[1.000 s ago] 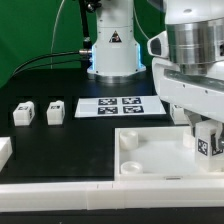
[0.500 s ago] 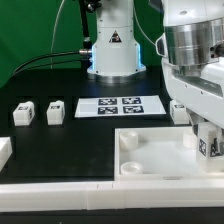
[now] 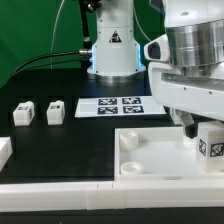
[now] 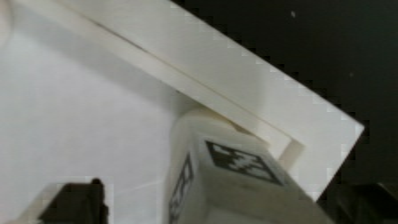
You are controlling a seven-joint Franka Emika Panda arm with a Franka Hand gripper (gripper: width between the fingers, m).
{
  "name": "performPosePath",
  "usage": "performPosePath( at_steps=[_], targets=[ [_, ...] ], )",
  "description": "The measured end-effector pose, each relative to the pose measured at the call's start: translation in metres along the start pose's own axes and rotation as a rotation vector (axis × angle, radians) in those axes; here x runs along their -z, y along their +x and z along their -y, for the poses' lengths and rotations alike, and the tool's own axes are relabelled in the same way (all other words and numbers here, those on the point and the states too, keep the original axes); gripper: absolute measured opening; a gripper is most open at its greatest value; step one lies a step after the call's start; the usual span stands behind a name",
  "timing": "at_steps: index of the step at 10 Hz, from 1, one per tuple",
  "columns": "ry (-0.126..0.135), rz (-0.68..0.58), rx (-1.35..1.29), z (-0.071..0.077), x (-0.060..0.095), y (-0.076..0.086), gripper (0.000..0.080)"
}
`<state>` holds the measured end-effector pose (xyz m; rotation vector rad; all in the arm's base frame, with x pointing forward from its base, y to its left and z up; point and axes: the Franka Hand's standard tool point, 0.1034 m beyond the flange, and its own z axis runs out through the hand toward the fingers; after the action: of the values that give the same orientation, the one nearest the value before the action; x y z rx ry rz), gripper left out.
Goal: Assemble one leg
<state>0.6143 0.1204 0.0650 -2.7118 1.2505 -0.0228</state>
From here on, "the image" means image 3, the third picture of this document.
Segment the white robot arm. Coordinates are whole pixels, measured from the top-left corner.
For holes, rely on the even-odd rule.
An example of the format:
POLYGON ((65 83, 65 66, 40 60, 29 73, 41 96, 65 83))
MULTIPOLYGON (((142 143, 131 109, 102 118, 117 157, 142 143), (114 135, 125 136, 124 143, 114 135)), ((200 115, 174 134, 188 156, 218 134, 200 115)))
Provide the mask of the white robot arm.
POLYGON ((85 51, 91 79, 122 83, 147 71, 155 101, 188 137, 194 114, 224 122, 224 0, 149 0, 165 33, 145 46, 133 37, 134 0, 79 2, 97 17, 97 41, 85 51))

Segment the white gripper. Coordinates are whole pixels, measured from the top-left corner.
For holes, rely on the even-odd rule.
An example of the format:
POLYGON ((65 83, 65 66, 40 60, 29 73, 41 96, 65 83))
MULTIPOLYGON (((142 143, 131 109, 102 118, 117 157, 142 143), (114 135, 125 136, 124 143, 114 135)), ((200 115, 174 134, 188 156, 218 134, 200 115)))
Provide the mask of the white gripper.
POLYGON ((224 62, 211 66, 210 77, 184 76, 178 67, 161 62, 151 62, 148 74, 155 101, 181 110, 181 125, 190 139, 198 134, 190 113, 224 121, 224 62))

